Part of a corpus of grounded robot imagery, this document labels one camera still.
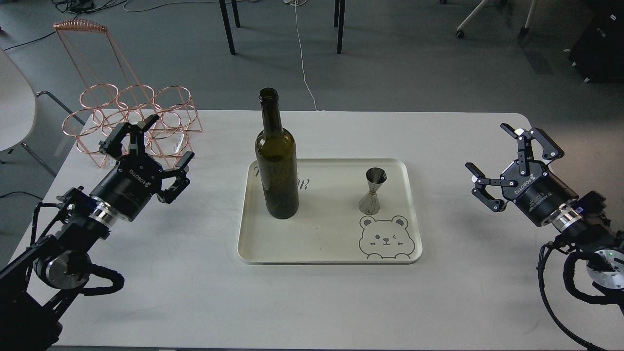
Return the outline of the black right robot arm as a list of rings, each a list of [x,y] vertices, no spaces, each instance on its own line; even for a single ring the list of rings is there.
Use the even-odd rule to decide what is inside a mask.
[[[538,287],[546,311],[571,340],[587,351],[599,347],[570,331],[555,315],[546,295],[544,272],[553,251],[566,256],[566,291],[591,305],[623,307],[623,232],[613,231],[605,215],[605,198],[596,191],[580,197],[549,168],[564,151],[542,129],[501,128],[517,142],[517,157],[497,178],[488,178],[474,163],[471,193],[494,213],[513,203],[534,225],[553,225],[559,234],[540,247]]]

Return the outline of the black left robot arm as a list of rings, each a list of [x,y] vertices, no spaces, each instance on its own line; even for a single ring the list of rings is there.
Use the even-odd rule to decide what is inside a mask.
[[[123,288],[123,276],[96,265],[89,249],[109,236],[119,218],[133,221],[151,197],[173,202],[190,184],[188,164],[194,153],[183,154],[176,168],[165,170],[145,148],[144,135],[159,120],[152,114],[136,124],[118,123],[101,153],[115,158],[115,167],[90,194],[71,188],[58,197],[58,213],[51,225],[62,222],[58,233],[45,227],[31,244],[1,271],[1,349],[44,351],[58,342],[60,318],[80,295],[112,294]]]

